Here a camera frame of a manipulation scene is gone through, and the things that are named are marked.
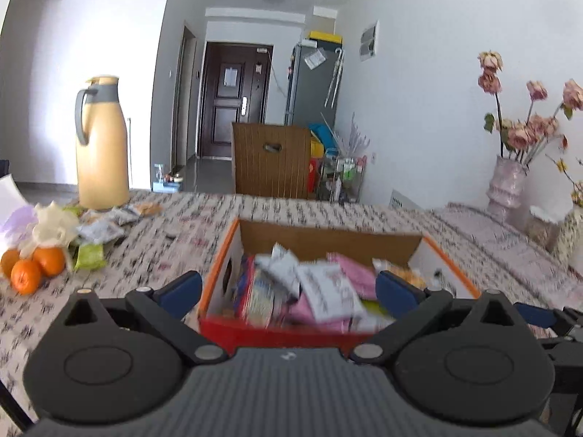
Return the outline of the red cardboard snack box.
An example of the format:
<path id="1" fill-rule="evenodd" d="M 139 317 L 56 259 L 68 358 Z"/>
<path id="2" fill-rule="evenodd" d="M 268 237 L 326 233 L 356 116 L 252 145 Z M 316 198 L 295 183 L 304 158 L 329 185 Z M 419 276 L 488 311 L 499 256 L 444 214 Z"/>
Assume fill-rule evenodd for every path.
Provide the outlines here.
<path id="1" fill-rule="evenodd" d="M 237 219 L 204 280 L 197 319 L 228 352 L 242 347 L 349 351 L 403 315 L 408 287 L 478 288 L 429 237 Z"/>

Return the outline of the grey white snack pack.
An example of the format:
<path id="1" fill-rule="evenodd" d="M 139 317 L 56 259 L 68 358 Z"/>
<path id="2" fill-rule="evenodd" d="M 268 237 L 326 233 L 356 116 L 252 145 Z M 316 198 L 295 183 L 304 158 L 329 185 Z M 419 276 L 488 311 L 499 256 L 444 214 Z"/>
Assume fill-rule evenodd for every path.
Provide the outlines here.
<path id="1" fill-rule="evenodd" d="M 296 267 L 301 292 L 317 323 L 361 317 L 365 308 L 337 263 L 300 263 Z"/>

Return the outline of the front orange mandarin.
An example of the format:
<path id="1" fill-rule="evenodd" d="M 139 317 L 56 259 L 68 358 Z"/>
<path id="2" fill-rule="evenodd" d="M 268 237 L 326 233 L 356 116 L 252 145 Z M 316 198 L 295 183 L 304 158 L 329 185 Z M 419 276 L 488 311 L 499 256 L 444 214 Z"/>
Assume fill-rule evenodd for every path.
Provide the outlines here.
<path id="1" fill-rule="evenodd" d="M 32 259 L 19 259 L 11 271 L 11 285 L 21 295 L 31 295 L 42 285 L 39 265 Z"/>

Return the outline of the orange mandarin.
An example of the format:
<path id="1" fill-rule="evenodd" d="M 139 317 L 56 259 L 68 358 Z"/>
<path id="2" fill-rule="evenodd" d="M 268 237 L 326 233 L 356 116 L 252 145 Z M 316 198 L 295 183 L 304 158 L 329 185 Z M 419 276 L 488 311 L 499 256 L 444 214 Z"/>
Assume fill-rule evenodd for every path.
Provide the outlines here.
<path id="1" fill-rule="evenodd" d="M 32 259 L 39 265 L 45 277 L 56 277 L 65 270 L 66 260 L 60 248 L 36 248 Z"/>
<path id="2" fill-rule="evenodd" d="M 20 252 L 17 249 L 7 249 L 1 257 L 1 272 L 7 279 L 11 277 L 14 265 L 21 259 Z"/>
<path id="3" fill-rule="evenodd" d="M 39 265 L 32 259 L 19 259 L 11 271 L 11 285 L 21 295 L 31 295 L 42 285 Z"/>

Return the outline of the calligraphy print tablecloth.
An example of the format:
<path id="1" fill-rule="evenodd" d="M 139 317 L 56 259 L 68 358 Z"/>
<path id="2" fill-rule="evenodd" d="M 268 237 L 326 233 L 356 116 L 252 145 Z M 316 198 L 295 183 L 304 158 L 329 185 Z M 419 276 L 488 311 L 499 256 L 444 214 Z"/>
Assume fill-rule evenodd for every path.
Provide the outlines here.
<path id="1" fill-rule="evenodd" d="M 554 366 L 550 310 L 433 210 L 247 195 L 139 192 L 156 214 L 126 228 L 95 272 L 67 272 L 34 295 L 1 285 L 6 436 L 558 436 L 540 421 Z M 189 364 L 126 307 L 187 271 L 206 279 L 237 219 L 316 229 L 421 234 L 478 288 L 386 364 L 337 347 L 242 347 Z"/>

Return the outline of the pink snack pack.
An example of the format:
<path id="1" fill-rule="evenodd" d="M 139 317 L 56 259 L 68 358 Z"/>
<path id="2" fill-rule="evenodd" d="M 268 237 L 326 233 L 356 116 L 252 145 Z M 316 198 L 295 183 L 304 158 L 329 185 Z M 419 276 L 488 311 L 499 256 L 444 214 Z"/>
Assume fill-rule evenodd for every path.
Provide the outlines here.
<path id="1" fill-rule="evenodd" d="M 339 334 L 347 334 L 352 323 L 351 318 L 332 320 L 332 322 L 317 322 L 314 318 L 310 303 L 304 294 L 301 294 L 297 302 L 287 307 L 283 318 L 291 324 L 299 324 L 302 327 L 312 327 L 316 330 L 331 330 Z"/>
<path id="2" fill-rule="evenodd" d="M 376 274 L 372 269 L 340 253 L 328 253 L 327 260 L 341 267 L 360 298 L 376 300 Z"/>

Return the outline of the rear orange mandarin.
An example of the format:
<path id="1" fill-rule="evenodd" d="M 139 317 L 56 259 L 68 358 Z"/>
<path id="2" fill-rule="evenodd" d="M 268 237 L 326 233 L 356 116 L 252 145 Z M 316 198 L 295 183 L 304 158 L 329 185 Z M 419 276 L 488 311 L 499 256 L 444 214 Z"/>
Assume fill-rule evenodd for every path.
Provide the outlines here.
<path id="1" fill-rule="evenodd" d="M 56 277 L 65 270 L 66 260 L 60 248 L 36 248 L 32 259 L 39 265 L 45 277 Z"/>

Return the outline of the floral patterned small vase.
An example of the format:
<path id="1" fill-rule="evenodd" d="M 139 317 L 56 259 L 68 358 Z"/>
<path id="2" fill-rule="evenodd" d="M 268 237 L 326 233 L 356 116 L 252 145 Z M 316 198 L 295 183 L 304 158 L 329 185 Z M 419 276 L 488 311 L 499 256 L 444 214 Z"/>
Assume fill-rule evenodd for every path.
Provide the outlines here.
<path id="1" fill-rule="evenodd" d="M 582 207 L 574 204 L 562 220 L 551 254 L 567 267 L 582 235 Z"/>

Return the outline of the wooden chair back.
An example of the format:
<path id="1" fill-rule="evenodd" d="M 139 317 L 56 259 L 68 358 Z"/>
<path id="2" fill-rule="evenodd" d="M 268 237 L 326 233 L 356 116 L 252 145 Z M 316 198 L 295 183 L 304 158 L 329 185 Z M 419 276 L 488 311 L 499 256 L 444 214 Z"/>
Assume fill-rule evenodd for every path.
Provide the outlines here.
<path id="1" fill-rule="evenodd" d="M 286 199 L 308 197 L 308 129 L 263 123 L 233 123 L 231 128 L 237 194 Z"/>

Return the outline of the red silver snack bag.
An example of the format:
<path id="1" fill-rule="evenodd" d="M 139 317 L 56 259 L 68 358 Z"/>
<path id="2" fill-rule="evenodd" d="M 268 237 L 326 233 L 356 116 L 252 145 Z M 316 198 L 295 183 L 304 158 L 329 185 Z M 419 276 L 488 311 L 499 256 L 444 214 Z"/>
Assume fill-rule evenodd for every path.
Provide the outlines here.
<path id="1" fill-rule="evenodd" d="M 249 327 L 268 328 L 279 320 L 285 303 L 286 292 L 254 256 L 244 256 L 234 290 L 235 317 Z"/>

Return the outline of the pink textured flower vase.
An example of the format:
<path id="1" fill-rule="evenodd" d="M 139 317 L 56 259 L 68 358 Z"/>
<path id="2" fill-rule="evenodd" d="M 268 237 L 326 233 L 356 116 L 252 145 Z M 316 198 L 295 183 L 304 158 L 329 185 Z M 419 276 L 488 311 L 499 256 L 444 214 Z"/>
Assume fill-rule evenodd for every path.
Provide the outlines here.
<path id="1" fill-rule="evenodd" d="M 502 222 L 506 222 L 521 206 L 521 197 L 528 171 L 519 162 L 496 159 L 492 178 L 486 192 L 487 211 Z"/>

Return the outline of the dark brown entrance door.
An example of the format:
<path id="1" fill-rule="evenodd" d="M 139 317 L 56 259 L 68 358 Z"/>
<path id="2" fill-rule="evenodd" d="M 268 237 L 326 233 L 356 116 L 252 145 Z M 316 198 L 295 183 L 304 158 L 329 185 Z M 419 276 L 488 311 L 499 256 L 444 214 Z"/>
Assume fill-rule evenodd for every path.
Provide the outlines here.
<path id="1" fill-rule="evenodd" d="M 272 46 L 261 44 L 207 44 L 197 141 L 199 157 L 229 158 L 232 124 L 265 121 L 272 52 Z"/>

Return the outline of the yellow thermos jug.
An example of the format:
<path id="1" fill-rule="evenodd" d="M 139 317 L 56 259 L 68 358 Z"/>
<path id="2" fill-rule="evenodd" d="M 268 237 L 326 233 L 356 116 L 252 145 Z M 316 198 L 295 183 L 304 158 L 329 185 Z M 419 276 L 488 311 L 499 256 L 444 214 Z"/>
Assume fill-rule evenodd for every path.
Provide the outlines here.
<path id="1" fill-rule="evenodd" d="M 117 77 L 94 77 L 78 92 L 75 132 L 81 206 L 108 210 L 128 202 L 128 130 L 118 98 Z"/>

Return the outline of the white printed snack pack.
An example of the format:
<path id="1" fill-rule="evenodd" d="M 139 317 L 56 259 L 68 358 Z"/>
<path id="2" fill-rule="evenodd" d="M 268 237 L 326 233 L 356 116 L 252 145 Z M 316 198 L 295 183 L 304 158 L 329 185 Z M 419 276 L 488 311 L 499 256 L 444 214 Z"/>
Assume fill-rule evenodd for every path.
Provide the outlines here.
<path id="1" fill-rule="evenodd" d="M 300 261 L 292 251 L 276 244 L 269 255 L 266 253 L 256 255 L 254 263 L 293 299 L 300 297 L 300 281 L 297 278 L 297 266 Z"/>

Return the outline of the left orange mandarin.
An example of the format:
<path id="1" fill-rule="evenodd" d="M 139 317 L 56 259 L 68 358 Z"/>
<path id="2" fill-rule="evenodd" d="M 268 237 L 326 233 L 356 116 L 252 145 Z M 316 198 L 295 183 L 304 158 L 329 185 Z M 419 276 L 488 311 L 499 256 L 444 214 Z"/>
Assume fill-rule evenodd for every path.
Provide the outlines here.
<path id="1" fill-rule="evenodd" d="M 11 277 L 14 265 L 21 259 L 20 252 L 17 249 L 7 249 L 1 257 L 1 272 L 7 279 Z"/>

